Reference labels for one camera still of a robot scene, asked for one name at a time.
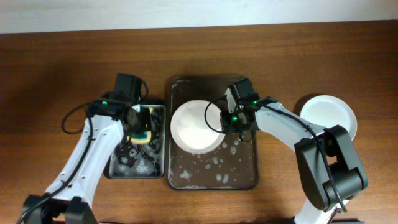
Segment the green and yellow sponge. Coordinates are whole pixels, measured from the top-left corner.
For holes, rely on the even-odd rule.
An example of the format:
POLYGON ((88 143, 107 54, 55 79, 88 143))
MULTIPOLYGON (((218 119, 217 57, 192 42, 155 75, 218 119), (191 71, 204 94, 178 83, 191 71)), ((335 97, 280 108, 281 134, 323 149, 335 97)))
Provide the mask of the green and yellow sponge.
POLYGON ((152 138, 153 108, 149 106, 143 113, 137 113, 131 108, 127 117, 127 142, 132 144, 148 144, 152 138))

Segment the pale green plate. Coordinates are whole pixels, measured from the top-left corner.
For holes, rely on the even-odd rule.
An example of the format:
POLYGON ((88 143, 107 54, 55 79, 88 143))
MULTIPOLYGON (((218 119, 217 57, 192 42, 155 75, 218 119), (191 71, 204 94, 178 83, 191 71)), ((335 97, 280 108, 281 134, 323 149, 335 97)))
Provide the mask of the pale green plate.
POLYGON ((330 95, 319 95, 309 99, 300 111, 300 117, 326 128, 336 125, 344 127, 353 140, 358 131, 356 115, 343 100, 330 95))

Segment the white plate with red stain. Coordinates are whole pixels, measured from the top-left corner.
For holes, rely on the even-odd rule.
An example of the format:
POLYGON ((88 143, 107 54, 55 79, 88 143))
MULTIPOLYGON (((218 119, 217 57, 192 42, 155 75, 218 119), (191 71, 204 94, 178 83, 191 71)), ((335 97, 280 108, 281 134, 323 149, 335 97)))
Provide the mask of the white plate with red stain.
POLYGON ((170 122, 172 139, 191 154, 214 151, 225 138, 221 132, 221 110, 205 100, 192 100, 179 106, 170 122))

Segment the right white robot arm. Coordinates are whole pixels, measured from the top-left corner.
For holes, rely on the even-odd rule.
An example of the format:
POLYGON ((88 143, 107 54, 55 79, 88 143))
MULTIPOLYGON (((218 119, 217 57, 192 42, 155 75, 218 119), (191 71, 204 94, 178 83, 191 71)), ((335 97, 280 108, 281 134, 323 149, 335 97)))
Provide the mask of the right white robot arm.
POLYGON ((326 128, 293 114, 270 96, 260 98, 244 78, 221 96, 228 109, 220 113, 223 133, 262 131, 294 151, 306 196, 294 223, 331 223, 346 204, 368 187, 368 177, 349 132, 326 128))

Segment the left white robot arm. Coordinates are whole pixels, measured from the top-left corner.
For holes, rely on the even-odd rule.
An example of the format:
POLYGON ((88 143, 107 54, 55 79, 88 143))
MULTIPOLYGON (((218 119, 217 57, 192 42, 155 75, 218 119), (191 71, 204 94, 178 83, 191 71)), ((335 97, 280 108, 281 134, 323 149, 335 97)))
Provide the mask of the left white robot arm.
POLYGON ((52 223, 61 213, 67 223, 96 223, 93 198, 114 149, 151 140, 152 110, 142 106, 148 93, 143 79, 120 73, 112 91, 78 106, 85 111, 79 142, 45 193, 26 198, 18 223, 52 223))

